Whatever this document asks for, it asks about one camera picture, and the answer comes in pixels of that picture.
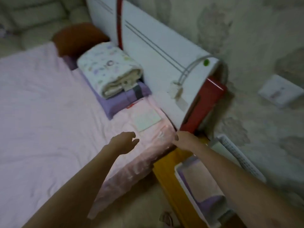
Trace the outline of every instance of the hand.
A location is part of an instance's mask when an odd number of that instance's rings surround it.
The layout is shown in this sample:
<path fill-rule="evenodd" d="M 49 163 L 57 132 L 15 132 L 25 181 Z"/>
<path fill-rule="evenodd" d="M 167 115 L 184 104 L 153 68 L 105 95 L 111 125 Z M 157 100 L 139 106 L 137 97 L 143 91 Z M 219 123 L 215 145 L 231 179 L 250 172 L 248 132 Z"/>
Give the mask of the hand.
<path fill-rule="evenodd" d="M 177 131 L 172 143 L 178 148 L 191 151 L 194 154 L 202 146 L 202 143 L 196 136 L 186 131 Z"/>
<path fill-rule="evenodd" d="M 139 139 L 134 139 L 136 135 L 134 132 L 122 132 L 119 135 L 111 138 L 109 143 L 118 155 L 129 153 L 139 143 Z"/>

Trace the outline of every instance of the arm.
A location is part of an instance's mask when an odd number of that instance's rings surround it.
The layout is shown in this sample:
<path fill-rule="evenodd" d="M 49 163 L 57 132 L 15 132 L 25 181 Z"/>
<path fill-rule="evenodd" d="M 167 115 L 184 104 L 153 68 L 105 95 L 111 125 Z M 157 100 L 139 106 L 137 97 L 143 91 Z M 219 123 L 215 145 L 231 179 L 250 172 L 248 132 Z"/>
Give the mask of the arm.
<path fill-rule="evenodd" d="M 87 218 L 98 191 L 120 154 L 130 152 L 139 142 L 134 132 L 113 137 L 85 167 L 64 184 L 23 226 L 80 227 Z"/>
<path fill-rule="evenodd" d="M 194 135 L 178 131 L 173 144 L 193 152 L 202 161 L 248 228 L 304 227 L 302 211 Z"/>

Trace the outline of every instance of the person's right arm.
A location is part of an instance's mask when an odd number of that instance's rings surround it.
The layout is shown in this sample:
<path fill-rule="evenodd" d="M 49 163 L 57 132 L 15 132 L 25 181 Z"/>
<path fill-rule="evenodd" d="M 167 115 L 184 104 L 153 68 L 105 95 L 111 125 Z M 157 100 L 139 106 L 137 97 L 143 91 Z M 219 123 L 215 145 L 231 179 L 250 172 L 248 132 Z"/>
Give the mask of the person's right arm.
<path fill-rule="evenodd" d="M 193 134 L 178 131 L 176 135 L 178 140 L 173 144 L 201 160 L 248 228 L 304 227 L 304 212 L 291 206 L 272 188 L 201 143 Z"/>

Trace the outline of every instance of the floral wallpaper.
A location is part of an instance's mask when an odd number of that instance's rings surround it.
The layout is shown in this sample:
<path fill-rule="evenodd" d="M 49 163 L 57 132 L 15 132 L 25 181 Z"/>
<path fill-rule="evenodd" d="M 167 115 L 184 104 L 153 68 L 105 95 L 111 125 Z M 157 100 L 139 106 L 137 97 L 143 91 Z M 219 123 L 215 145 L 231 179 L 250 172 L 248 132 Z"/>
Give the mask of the floral wallpaper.
<path fill-rule="evenodd" d="M 304 97 L 279 109 L 257 94 L 272 74 L 304 88 L 304 0 L 129 1 L 227 63 L 208 135 L 226 134 L 270 184 L 304 198 Z"/>

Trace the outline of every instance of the folded blanket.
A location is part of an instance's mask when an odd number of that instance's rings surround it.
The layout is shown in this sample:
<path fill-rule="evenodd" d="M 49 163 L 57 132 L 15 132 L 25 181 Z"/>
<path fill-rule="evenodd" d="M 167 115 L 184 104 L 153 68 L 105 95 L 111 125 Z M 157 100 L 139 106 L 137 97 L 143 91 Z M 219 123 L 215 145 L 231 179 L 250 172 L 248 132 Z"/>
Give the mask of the folded blanket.
<path fill-rule="evenodd" d="M 78 59 L 77 65 L 94 90 L 104 98 L 134 88 L 143 72 L 136 61 L 112 42 L 94 46 Z"/>

